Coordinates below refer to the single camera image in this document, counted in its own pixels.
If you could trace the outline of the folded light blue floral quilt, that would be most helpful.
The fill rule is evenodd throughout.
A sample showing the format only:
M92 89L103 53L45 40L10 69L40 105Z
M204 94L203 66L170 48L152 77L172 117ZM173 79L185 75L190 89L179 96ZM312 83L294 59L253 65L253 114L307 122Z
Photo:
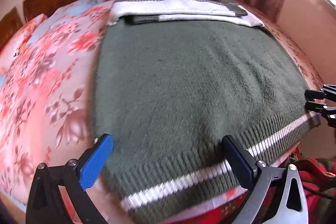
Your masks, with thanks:
M36 41L50 28L55 28L57 24L65 22L71 16L78 16L82 12L89 10L93 6L99 5L106 0L78 0L59 7L50 17L48 17L43 23L41 23L33 32L29 38L26 46L29 46Z

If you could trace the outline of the green knit sweater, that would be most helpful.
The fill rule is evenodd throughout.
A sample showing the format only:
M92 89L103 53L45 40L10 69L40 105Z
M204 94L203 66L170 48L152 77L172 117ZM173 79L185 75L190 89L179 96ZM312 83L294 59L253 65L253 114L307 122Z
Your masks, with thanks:
M264 23L228 0L116 0L101 44L93 133L134 223L158 223L235 188L221 141L273 163L311 129L307 83Z

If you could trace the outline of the floral pink bedsheet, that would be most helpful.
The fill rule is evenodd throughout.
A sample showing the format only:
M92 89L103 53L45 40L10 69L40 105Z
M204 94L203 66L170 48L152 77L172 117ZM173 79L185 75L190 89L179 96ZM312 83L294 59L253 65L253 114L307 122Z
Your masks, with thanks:
M50 28L5 74L1 190L23 204L27 223L134 223L110 187L108 160L91 188L79 184L79 158L102 135L92 131L92 97L115 1ZM194 219L240 194L238 183L158 223Z

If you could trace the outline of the pink floral pillow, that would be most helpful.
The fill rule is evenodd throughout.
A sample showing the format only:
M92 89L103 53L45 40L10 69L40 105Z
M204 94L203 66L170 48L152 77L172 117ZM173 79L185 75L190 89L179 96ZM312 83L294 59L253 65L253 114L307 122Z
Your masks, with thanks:
M23 52L34 31L48 18L45 14L34 17L5 44L1 49L1 76L8 72L13 61Z

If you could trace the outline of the red floral bedding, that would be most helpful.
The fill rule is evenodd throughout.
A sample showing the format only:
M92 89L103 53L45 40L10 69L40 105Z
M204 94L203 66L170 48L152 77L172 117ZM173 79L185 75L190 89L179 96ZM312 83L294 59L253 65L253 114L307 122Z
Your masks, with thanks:
M297 147L281 166L290 163L296 165L299 171L307 200L309 222L320 223L331 201L335 199L335 157L304 157ZM228 223L246 197L244 193L218 209L210 211L203 222Z

